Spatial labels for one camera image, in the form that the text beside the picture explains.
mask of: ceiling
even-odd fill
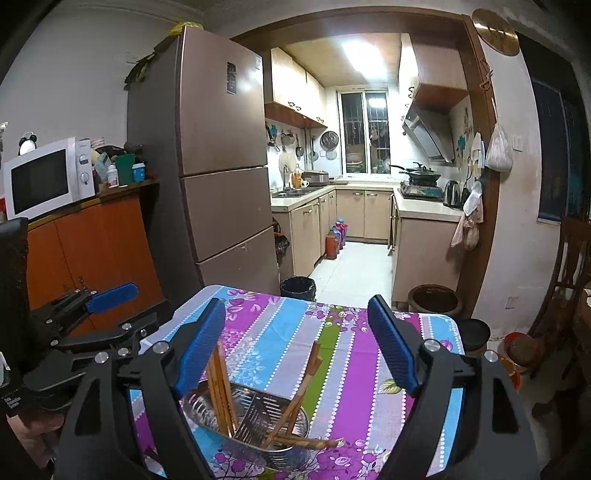
[[[400,66],[399,33],[338,35],[294,43],[282,49],[324,87],[365,85],[368,80],[353,68],[343,49],[342,45],[350,41],[365,41],[375,46],[384,59],[387,81],[396,81]]]

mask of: dining table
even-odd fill
[[[220,341],[233,383],[291,399],[303,378],[313,342],[320,343],[323,361],[302,404],[310,419],[308,437],[339,440],[338,447],[315,453],[304,469],[280,472],[234,458],[216,441],[217,436],[187,419],[215,477],[375,480],[412,412],[414,399],[392,379],[368,325],[367,309],[207,286],[179,307],[169,322],[143,339],[140,352],[159,340],[170,340],[181,325],[196,321],[213,298],[225,304],[226,319]],[[393,314],[412,324],[424,339],[437,339],[451,352],[464,353],[456,323],[448,316]],[[451,392],[429,475],[447,465],[462,394],[461,388]],[[164,476],[141,392],[130,390],[129,395],[146,466]]]

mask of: gas stove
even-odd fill
[[[435,182],[424,182],[422,185],[415,183],[400,183],[400,193],[403,198],[414,200],[431,200],[432,202],[443,201],[443,190]]]

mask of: tablecloth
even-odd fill
[[[224,286],[197,293],[158,332],[142,340],[142,351],[170,340],[183,323],[195,321],[212,298],[226,305],[224,345],[230,380],[292,398],[306,367],[312,343],[320,342],[323,362],[304,399],[311,418],[310,437],[344,439],[337,449],[319,452],[303,472],[275,472],[231,458],[207,431],[190,422],[194,438],[218,478],[261,480],[375,480],[413,406],[413,399],[391,378],[368,326],[367,310],[277,297]],[[455,322],[445,315],[395,312],[423,338],[436,338],[463,353]],[[154,448],[141,393],[130,392],[138,442]],[[447,464],[457,428],[462,389],[454,389],[429,475]],[[148,467],[163,475],[146,457]]]

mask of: person's hand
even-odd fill
[[[57,435],[52,434],[64,423],[61,414],[34,413],[8,418],[14,435],[39,468],[45,468],[54,455]]]

